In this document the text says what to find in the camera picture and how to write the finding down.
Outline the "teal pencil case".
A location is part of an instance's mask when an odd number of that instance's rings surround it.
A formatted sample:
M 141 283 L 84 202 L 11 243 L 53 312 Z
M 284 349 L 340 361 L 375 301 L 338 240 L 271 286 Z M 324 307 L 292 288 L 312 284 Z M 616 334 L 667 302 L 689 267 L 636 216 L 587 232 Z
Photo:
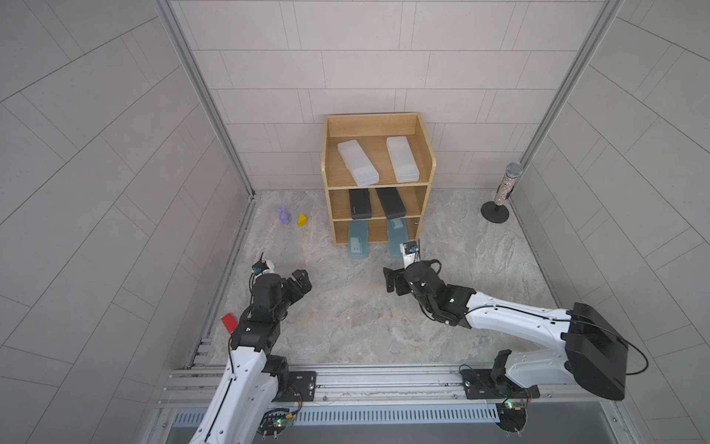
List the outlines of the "teal pencil case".
M 403 263 L 401 245 L 410 241 L 408 225 L 405 218 L 388 219 L 386 221 L 388 233 L 388 249 L 393 263 Z
M 352 220 L 348 228 L 348 256 L 350 259 L 362 260 L 369 255 L 369 229 L 368 222 Z

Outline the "black pencil case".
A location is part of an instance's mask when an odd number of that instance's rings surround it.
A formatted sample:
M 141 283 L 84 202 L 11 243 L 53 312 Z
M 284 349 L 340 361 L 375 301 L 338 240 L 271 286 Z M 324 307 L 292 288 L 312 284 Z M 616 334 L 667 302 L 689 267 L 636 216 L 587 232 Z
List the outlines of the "black pencil case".
M 353 220 L 369 219 L 373 216 L 370 192 L 368 189 L 349 190 L 349 208 Z
M 398 219 L 406 216 L 406 206 L 397 188 L 377 188 L 376 194 L 387 219 Z

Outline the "translucent white case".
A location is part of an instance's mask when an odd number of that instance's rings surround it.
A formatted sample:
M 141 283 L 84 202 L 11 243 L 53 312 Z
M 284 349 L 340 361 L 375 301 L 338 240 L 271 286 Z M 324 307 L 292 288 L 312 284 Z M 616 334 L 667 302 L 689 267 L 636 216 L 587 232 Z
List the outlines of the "translucent white case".
M 338 144 L 338 153 L 358 187 L 379 183 L 380 176 L 357 140 Z
M 388 137 L 386 148 L 398 183 L 416 182 L 420 179 L 420 170 L 415 161 L 406 136 Z

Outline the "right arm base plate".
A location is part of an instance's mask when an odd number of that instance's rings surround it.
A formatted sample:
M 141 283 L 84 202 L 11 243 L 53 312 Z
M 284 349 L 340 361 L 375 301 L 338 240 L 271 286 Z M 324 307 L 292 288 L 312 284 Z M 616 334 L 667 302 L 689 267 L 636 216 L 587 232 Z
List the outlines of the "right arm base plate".
M 459 367 L 463 388 L 468 400 L 504 400 L 514 399 L 530 401 L 540 398 L 540 391 L 536 386 L 523 388 L 507 377 L 491 376 L 490 369 L 474 369 L 467 364 Z

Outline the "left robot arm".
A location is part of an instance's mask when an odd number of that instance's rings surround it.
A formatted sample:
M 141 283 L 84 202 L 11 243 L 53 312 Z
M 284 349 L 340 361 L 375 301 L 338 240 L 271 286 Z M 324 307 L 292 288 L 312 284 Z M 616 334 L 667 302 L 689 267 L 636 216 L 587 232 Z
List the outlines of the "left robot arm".
M 311 290 L 305 270 L 287 279 L 264 263 L 253 270 L 251 303 L 230 334 L 225 372 L 192 443 L 275 440 L 294 424 L 303 397 L 288 382 L 287 359 L 272 350 L 290 305 Z

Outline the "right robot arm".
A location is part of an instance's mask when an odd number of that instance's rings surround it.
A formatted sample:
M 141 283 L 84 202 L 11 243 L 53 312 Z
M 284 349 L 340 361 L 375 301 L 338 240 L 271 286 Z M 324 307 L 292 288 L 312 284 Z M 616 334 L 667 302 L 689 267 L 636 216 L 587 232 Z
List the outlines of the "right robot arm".
M 540 345 L 528 353 L 500 351 L 490 379 L 503 397 L 537 385 L 576 384 L 610 401 L 626 395 L 630 342 L 595 308 L 575 303 L 571 310 L 502 301 L 440 279 L 432 262 L 384 268 L 388 292 L 412 295 L 426 317 L 450 327 L 506 333 Z

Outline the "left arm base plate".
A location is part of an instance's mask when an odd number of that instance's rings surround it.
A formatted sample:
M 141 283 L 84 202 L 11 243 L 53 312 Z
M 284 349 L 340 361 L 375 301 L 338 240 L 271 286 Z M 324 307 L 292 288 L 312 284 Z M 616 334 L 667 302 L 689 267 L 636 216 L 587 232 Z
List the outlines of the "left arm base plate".
M 316 388 L 317 373 L 314 371 L 288 372 L 288 376 L 277 376 L 277 396 L 274 403 L 297 403 L 297 401 L 313 401 Z

